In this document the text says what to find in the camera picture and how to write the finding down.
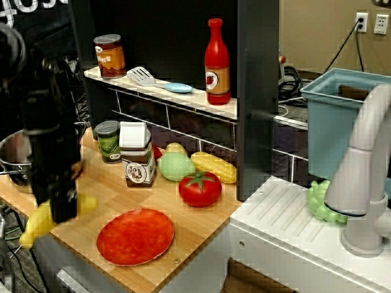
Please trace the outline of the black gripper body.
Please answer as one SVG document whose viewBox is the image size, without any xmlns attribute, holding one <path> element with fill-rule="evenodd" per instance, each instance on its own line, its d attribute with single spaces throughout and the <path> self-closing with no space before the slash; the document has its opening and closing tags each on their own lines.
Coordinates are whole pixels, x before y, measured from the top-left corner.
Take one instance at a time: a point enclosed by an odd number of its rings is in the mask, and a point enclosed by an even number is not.
<svg viewBox="0 0 391 293">
<path fill-rule="evenodd" d="M 73 195 L 81 161 L 79 124 L 28 123 L 23 131 L 31 146 L 29 181 L 34 195 Z"/>
</svg>

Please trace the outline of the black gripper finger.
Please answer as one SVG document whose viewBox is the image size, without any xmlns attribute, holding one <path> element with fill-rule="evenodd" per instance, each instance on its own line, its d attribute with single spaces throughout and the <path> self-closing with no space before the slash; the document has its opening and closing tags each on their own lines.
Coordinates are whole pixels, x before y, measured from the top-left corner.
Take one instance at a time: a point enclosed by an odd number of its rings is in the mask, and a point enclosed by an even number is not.
<svg viewBox="0 0 391 293">
<path fill-rule="evenodd" d="M 54 223 L 63 223 L 78 214 L 78 196 L 75 183 L 55 183 L 50 188 L 50 208 Z"/>
<path fill-rule="evenodd" d="M 48 190 L 35 190 L 33 194 L 38 206 L 51 199 L 51 194 Z"/>
</svg>

